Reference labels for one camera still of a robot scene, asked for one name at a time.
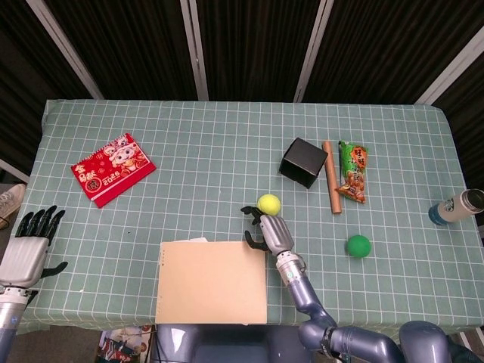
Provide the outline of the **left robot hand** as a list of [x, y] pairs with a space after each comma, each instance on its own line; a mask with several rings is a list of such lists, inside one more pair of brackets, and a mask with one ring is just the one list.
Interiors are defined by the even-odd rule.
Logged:
[[64, 217], [56, 206], [27, 213], [9, 240], [1, 262], [1, 286], [30, 289], [43, 278], [63, 272], [67, 262], [55, 267], [45, 265], [48, 250]]

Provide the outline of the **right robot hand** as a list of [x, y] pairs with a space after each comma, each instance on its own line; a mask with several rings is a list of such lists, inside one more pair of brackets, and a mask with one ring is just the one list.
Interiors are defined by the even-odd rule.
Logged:
[[294, 241], [285, 221], [279, 216], [271, 216], [255, 206], [244, 206], [240, 209], [244, 215], [253, 217], [252, 225], [258, 226], [262, 232], [262, 242], [256, 242], [249, 231], [244, 232], [244, 238], [250, 248], [270, 252], [273, 256], [291, 251]]

